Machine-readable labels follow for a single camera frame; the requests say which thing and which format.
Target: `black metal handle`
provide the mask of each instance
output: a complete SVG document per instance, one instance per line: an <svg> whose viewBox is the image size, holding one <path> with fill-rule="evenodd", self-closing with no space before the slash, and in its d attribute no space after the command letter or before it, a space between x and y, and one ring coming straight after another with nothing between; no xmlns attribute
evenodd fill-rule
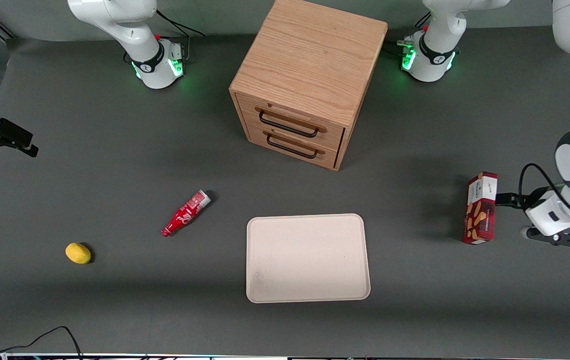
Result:
<svg viewBox="0 0 570 360"><path fill-rule="evenodd" d="M279 148L281 150L285 150L285 151L289 151L290 153L294 153L294 154L298 155L299 157L313 159L316 157L316 155L318 155L318 150L314 151L314 155L307 155L307 153L303 153L303 152L300 152L298 150L293 150L293 148L288 148L287 146L283 146L283 145L280 145L278 143L271 142L271 141L269 141L269 139L271 139L271 134L267 134L267 144L274 146L274 148Z"/></svg>
<svg viewBox="0 0 570 360"><path fill-rule="evenodd" d="M258 117L260 118L260 122L263 124L267 124L267 125L271 125L274 126L278 129L283 129L283 130L287 130L288 132L294 133L296 135L300 135L302 137L306 137L306 138L313 138L316 135L318 135L318 128L316 128L316 130L314 130L314 132L309 133L309 132L304 132L304 131L300 131L300 130L296 130L293 127L289 127L289 126L285 126L285 125L280 125L279 123L273 122L273 121L269 121L266 120L264 118L262 118L262 116L265 114L264 110L260 110L260 114L258 115Z"/></svg>

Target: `wooden drawer cabinet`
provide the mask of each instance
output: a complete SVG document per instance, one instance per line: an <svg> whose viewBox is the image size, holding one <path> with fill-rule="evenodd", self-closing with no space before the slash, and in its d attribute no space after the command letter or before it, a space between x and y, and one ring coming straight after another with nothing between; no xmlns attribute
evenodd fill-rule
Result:
<svg viewBox="0 0 570 360"><path fill-rule="evenodd" d="M276 0L229 91L247 139L339 170L387 23Z"/></svg>

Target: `drawer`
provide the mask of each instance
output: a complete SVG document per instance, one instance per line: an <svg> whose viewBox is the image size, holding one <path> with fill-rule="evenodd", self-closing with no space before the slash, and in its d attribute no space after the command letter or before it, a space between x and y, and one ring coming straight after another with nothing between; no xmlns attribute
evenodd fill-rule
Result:
<svg viewBox="0 0 570 360"><path fill-rule="evenodd" d="M340 146L343 134L340 126L298 114L261 99L238 93L236 98L248 128L267 128L303 144L316 144L336 151Z"/></svg>
<svg viewBox="0 0 570 360"><path fill-rule="evenodd" d="M337 152L323 146L301 143L287 135L273 132L264 126L247 127L249 141L269 150L278 151L317 166L333 169Z"/></svg>

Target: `beige tray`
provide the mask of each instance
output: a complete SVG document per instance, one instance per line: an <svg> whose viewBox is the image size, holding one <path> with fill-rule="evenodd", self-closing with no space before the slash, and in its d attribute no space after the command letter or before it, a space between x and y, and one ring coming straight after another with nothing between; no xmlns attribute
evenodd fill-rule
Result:
<svg viewBox="0 0 570 360"><path fill-rule="evenodd" d="M247 298L255 303L369 296L365 226L357 214L254 218L247 224Z"/></svg>

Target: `cable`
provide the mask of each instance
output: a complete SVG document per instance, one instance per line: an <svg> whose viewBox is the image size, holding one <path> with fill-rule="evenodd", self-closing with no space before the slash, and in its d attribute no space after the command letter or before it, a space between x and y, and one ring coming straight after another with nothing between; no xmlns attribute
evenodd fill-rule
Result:
<svg viewBox="0 0 570 360"><path fill-rule="evenodd" d="M534 162L530 162L529 164L525 165L525 167L523 167L523 170L520 172L520 179L518 180L518 201L520 202L520 206L522 207L524 205L524 202L522 200L522 198L523 198L523 179L525 178L525 173L526 173L527 169L529 169L530 167L535 167L536 169L538 169L538 171L540 171L541 174L543 174L543 177L545 177L545 180L547 180L547 182L549 183L549 186L556 193L558 198L561 199L563 204L570 210L570 204L565 200L565 198L563 197L561 192L558 190L558 187L556 187L554 185L554 182L552 182L552 180L549 178L549 175L547 175L547 173L543 170L543 168L541 168L538 164L536 164Z"/></svg>
<svg viewBox="0 0 570 360"><path fill-rule="evenodd" d="M431 11L427 12L426 14L424 14L424 16L422 16L422 18L420 18L420 20L418 20L413 26L415 28L421 28L422 25L429 20L429 18L431 18Z"/></svg>
<svg viewBox="0 0 570 360"><path fill-rule="evenodd" d="M18 349L24 349L24 348L30 347L30 346L32 346L33 344L35 344L38 340L40 340L42 337L44 337L45 335L48 335L48 334L50 334L50 333L53 333L54 331L56 331L56 330L58 330L58 329L60 329L60 328L63 328L65 331L67 331L67 333L69 334L69 337L72 338L72 342L74 342L74 347L75 347L75 349L76 349L76 353L78 354L78 358L79 358L80 360L83 360L83 356L81 355L82 353L81 353L80 347L78 346L78 342L76 341L74 335L72 335L72 332L69 330L69 328L68 328L67 326L56 326L55 328L52 328L52 330L47 331L46 333L43 333L43 334L40 335L39 337L36 337L32 342L30 342L30 343L27 344L27 345L18 345L18 346L14 346L14 347L4 348L3 350L0 350L0 354L1 354L1 353L6 353L7 351L11 351L11 350L16 349L16 348L18 348Z"/></svg>
<svg viewBox="0 0 570 360"><path fill-rule="evenodd" d="M156 13L159 14L159 16L160 16L161 18L163 18L163 19L169 21L170 23L172 23L172 24L174 24L174 25L177 25L178 27L183 27L183 28L186 28L187 30L192 30L192 32L195 32L195 33L201 34L202 36L205 36L205 34L203 34L202 32L200 32L200 31L198 31L198 30L192 29L191 27L185 26L185 25L183 25L182 23L175 22L174 20L169 19L167 16L165 16L163 13L161 13L160 10L156 10Z"/></svg>

